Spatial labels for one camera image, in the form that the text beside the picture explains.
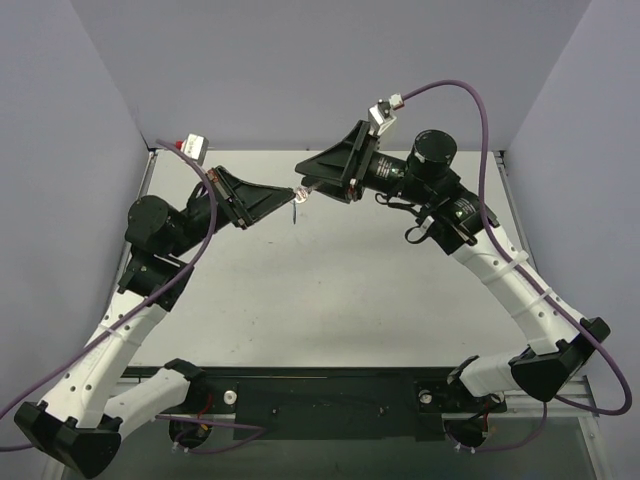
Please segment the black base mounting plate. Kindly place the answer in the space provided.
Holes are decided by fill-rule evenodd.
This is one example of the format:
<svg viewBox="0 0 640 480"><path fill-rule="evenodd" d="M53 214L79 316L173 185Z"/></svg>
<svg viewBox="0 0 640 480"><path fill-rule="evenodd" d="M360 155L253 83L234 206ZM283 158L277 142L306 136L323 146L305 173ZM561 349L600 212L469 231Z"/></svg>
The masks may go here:
<svg viewBox="0 0 640 480"><path fill-rule="evenodd" d="M267 440L443 438L452 415L478 431L503 413L496 395L473 398L447 383L447 367L207 367L171 414L232 414Z"/></svg>

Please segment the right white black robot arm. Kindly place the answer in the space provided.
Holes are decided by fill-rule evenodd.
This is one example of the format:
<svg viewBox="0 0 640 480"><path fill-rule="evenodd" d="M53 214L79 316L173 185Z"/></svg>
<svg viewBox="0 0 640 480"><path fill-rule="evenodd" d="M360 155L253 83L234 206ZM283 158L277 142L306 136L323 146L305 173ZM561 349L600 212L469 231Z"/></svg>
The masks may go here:
<svg viewBox="0 0 640 480"><path fill-rule="evenodd" d="M480 216L476 194L461 183L451 163L455 140L440 130L419 133L404 160L383 154L360 121L338 144L298 163L306 187L350 203L372 190L379 203L431 219L424 237L469 269L524 333L523 352L472 356L451 372L449 402L468 409L493 393L522 390L552 400L610 334L601 318L585 318L561 304L555 292L509 240L495 215Z"/></svg>

